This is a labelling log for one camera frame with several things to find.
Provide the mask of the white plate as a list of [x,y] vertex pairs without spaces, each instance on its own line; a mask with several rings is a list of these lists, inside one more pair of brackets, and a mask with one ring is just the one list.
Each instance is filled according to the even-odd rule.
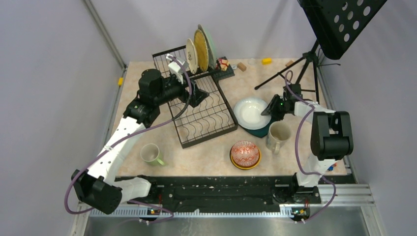
[[267,108],[267,103],[258,97],[246,97],[236,103],[233,108],[238,124],[249,130],[258,130],[271,121],[271,116],[261,113]]

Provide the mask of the dark teal square plate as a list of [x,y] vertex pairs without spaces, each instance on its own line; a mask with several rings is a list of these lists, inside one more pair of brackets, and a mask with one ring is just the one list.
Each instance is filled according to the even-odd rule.
[[246,131],[247,133],[249,133],[252,136],[258,137],[258,138],[263,138],[265,136],[268,135],[268,131],[269,131],[269,127],[272,123],[276,122],[277,119],[271,118],[270,122],[263,128],[260,129],[256,129],[256,130],[250,130],[247,128],[243,128],[244,131]]

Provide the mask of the light green flower plate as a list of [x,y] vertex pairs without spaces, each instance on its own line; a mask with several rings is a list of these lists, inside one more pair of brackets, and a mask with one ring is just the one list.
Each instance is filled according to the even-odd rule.
[[214,45],[214,41],[212,39],[211,34],[208,30],[206,30],[202,25],[198,24],[198,29],[200,29],[203,35],[206,38],[207,45],[208,45],[208,55],[209,55],[209,62],[208,65],[211,69],[217,68],[217,53]]

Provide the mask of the cream floral plate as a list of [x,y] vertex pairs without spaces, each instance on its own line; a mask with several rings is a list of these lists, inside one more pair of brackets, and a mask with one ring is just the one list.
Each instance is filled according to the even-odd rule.
[[191,38],[188,38],[186,41],[186,59],[188,63],[189,70],[192,74],[196,74],[198,71],[198,55],[196,52],[195,45]]

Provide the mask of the yellow bamboo pattern plate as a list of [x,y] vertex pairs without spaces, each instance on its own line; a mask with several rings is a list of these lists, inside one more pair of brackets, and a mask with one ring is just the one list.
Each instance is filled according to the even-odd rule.
[[206,38],[200,29],[194,33],[194,45],[198,56],[198,67],[206,72],[209,67],[209,51]]

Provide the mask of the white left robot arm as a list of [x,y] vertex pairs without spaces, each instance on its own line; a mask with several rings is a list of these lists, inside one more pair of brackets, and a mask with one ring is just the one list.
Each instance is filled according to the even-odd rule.
[[77,198],[104,214],[113,213],[121,203],[141,198],[145,203],[157,199],[158,191],[142,178],[116,180],[121,165],[143,133],[162,127],[177,118],[153,125],[160,114],[160,106],[175,99],[184,103],[181,113],[188,106],[196,107],[208,93],[201,90],[187,73],[172,73],[164,78],[157,69],[145,70],[138,81],[136,97],[127,105],[119,125],[99,155],[81,170],[75,170],[70,189]]

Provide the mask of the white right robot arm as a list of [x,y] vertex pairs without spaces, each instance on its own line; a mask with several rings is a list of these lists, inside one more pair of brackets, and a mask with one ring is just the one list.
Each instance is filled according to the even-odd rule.
[[302,125],[311,124],[310,156],[302,165],[296,153],[299,171],[294,175],[295,185],[288,189],[289,198],[301,203],[308,197],[307,188],[315,187],[330,166],[353,152],[351,118],[346,111],[330,110],[317,102],[304,100],[299,84],[289,84],[283,89],[283,95],[276,94],[261,114],[276,120],[282,120],[286,114],[300,117],[296,140]]

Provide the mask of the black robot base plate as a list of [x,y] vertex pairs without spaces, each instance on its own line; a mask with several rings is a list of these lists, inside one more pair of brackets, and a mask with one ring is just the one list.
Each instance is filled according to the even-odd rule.
[[296,192],[290,176],[148,177],[151,189],[135,201],[174,213],[279,212],[281,204],[302,207],[321,203],[317,187]]

